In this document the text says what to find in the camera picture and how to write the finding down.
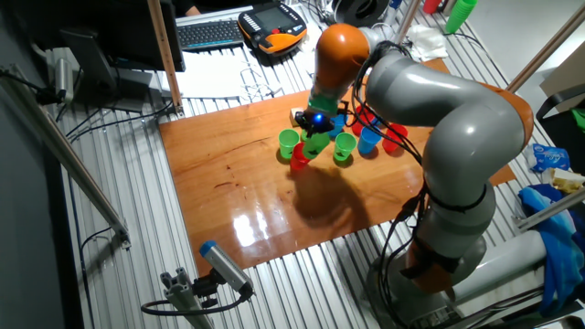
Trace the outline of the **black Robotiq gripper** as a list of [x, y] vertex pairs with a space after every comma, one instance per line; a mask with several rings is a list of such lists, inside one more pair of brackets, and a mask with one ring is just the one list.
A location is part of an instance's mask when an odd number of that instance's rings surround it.
[[303, 129], [304, 137], [312, 137], [316, 133], [324, 133], [328, 136], [338, 135], [346, 125], [346, 115], [342, 113], [329, 116], [309, 110], [296, 111], [294, 120]]

